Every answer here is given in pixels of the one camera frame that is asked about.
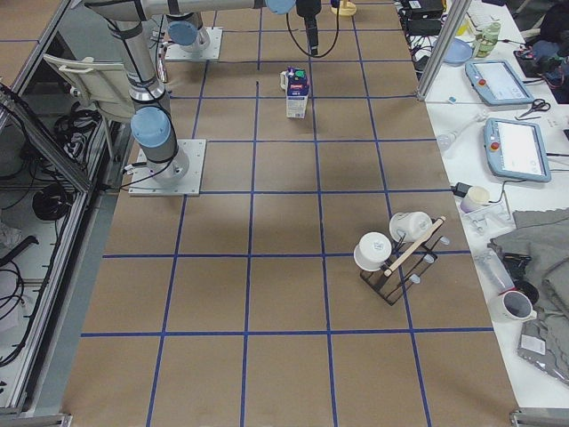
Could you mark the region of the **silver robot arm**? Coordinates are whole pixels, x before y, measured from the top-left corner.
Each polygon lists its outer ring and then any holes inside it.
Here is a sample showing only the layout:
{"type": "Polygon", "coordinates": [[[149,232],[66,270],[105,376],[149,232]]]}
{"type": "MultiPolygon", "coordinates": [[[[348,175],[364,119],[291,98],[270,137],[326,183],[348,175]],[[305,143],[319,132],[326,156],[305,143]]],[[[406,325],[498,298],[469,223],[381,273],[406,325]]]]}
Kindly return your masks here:
{"type": "Polygon", "coordinates": [[[167,15],[166,18],[170,39],[183,51],[201,52],[210,45],[210,37],[204,28],[200,12],[167,15]]]}
{"type": "Polygon", "coordinates": [[[286,15],[295,9],[304,19],[307,55],[318,55],[317,15],[322,9],[319,1],[86,1],[84,5],[107,21],[116,40],[135,107],[132,133],[146,156],[148,168],[160,178],[176,172],[179,143],[170,113],[170,97],[157,76],[142,35],[144,21],[155,15],[172,18],[186,28],[184,37],[193,44],[201,34],[197,28],[201,12],[267,7],[275,14],[286,15]]]}

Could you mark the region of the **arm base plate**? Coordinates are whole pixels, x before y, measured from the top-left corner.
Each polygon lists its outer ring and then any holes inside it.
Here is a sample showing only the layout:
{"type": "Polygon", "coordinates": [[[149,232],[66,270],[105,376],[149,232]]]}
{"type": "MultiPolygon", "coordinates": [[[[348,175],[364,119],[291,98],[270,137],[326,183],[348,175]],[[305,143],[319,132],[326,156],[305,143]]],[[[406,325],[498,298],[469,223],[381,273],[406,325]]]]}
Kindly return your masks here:
{"type": "Polygon", "coordinates": [[[170,62],[198,62],[220,57],[221,27],[202,27],[198,31],[178,32],[171,36],[164,58],[170,62]]]}
{"type": "Polygon", "coordinates": [[[178,153],[172,163],[155,177],[163,166],[150,163],[133,170],[133,185],[128,192],[135,197],[166,197],[188,195],[197,197],[203,176],[206,140],[178,139],[178,153]]]}

